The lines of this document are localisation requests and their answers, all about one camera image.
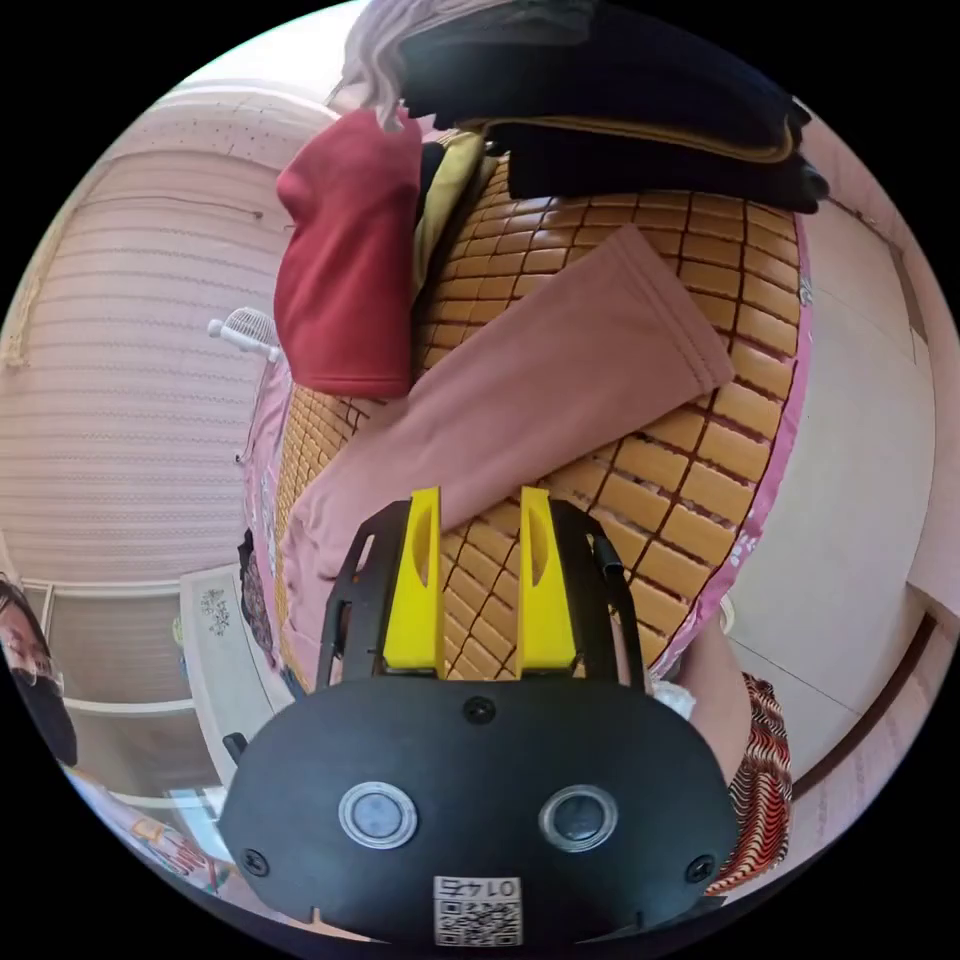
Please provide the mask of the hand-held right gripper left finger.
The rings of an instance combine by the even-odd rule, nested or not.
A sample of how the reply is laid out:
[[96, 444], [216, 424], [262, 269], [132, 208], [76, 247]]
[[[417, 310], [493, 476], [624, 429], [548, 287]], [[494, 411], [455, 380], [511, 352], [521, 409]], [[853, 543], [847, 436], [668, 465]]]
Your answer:
[[443, 671], [440, 506], [438, 487], [414, 491], [407, 503], [383, 645], [392, 672]]

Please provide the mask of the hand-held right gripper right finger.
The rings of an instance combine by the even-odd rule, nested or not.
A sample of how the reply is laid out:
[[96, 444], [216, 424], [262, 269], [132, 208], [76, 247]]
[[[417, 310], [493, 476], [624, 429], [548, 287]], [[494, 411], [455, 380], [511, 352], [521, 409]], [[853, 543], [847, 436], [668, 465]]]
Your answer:
[[559, 540], [548, 492], [520, 496], [517, 670], [570, 673], [577, 657]]

